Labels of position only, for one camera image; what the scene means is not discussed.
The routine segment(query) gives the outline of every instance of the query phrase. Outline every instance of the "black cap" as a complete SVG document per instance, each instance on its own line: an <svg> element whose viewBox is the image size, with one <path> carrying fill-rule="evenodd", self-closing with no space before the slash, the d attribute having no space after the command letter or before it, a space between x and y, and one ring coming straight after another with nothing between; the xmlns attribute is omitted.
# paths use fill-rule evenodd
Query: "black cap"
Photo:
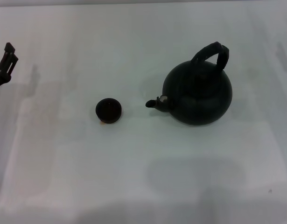
<svg viewBox="0 0 287 224"><path fill-rule="evenodd" d="M112 124L121 116L121 105L112 98L102 99L96 106L96 114L102 122Z"/></svg>

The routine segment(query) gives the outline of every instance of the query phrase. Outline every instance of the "kettle handle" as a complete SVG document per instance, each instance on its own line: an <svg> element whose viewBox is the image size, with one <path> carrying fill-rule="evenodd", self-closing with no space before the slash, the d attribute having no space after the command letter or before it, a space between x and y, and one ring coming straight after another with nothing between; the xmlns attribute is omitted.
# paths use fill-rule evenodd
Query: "kettle handle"
<svg viewBox="0 0 287 224"><path fill-rule="evenodd" d="M210 45L201 49L191 60L192 63L204 62L208 58L218 54L216 68L222 71L228 62L229 49L219 42L211 43Z"/></svg>

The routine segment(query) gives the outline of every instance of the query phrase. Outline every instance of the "kettle body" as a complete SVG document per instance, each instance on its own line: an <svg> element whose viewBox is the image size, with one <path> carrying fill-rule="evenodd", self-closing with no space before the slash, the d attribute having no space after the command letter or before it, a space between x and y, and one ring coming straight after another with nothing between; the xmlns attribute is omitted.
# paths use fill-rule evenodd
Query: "kettle body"
<svg viewBox="0 0 287 224"><path fill-rule="evenodd" d="M218 54L216 64L205 61ZM199 51L191 61L176 66L167 75L161 97L146 107L170 112L181 122L206 125L222 117L232 100L232 87L223 71L229 50L218 42Z"/></svg>

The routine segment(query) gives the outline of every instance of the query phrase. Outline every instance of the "black object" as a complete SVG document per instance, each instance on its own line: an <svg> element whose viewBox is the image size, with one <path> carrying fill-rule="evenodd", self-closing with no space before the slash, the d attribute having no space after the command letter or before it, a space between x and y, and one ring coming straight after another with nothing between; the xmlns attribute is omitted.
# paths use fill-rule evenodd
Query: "black object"
<svg viewBox="0 0 287 224"><path fill-rule="evenodd" d="M11 74L18 61L17 56L14 55L15 48L11 43L7 43L4 50L5 53L0 62L0 86L11 81Z"/></svg>
<svg viewBox="0 0 287 224"><path fill-rule="evenodd" d="M217 64L205 60L218 54ZM166 77L162 96L146 107L170 112L190 125L205 125L223 116L231 104L231 83L223 71L229 58L218 42L200 50L191 61L176 66Z"/></svg>
<svg viewBox="0 0 287 224"><path fill-rule="evenodd" d="M121 116L121 105L112 98L102 99L96 106L96 114L102 122L112 124Z"/></svg>

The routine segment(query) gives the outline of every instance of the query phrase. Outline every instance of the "kettle spout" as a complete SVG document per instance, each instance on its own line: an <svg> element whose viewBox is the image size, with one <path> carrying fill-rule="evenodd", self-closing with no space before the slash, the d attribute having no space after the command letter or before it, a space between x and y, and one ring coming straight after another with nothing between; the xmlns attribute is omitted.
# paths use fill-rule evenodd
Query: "kettle spout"
<svg viewBox="0 0 287 224"><path fill-rule="evenodd" d="M167 112L168 111L168 97L162 95L160 97L157 97L156 100L151 99L147 101L145 106L148 108L155 108L162 112Z"/></svg>

